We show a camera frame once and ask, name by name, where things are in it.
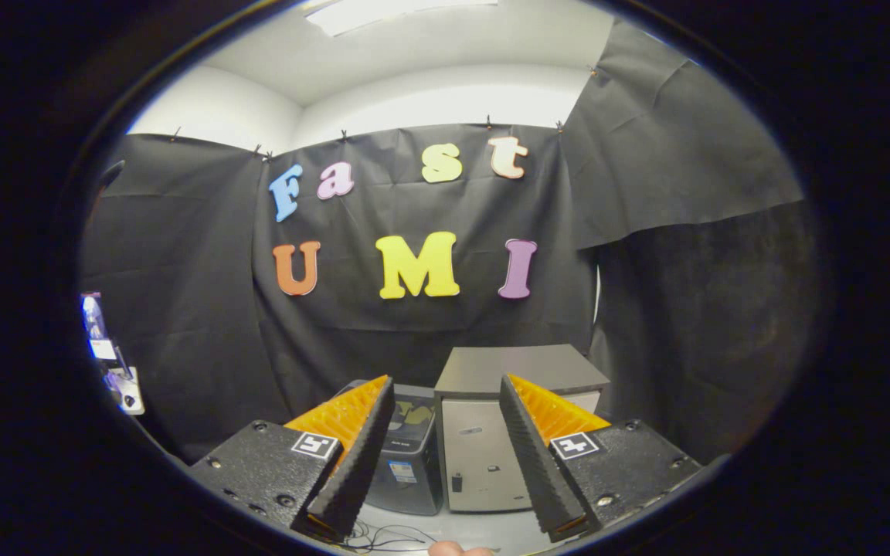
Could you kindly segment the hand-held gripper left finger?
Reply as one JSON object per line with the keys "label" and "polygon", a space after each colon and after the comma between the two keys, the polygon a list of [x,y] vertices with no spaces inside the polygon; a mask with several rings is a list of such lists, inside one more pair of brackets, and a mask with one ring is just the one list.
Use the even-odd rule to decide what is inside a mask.
{"label": "hand-held gripper left finger", "polygon": [[343,541],[396,409],[381,375],[278,425],[254,420],[190,467],[191,478],[276,531]]}

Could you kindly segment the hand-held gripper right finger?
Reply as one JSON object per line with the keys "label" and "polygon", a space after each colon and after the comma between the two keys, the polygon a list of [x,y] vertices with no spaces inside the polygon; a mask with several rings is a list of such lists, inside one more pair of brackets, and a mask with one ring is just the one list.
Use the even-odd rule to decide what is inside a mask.
{"label": "hand-held gripper right finger", "polygon": [[612,425],[516,375],[502,378],[499,408],[539,527],[553,542],[632,520],[701,472],[640,420]]}

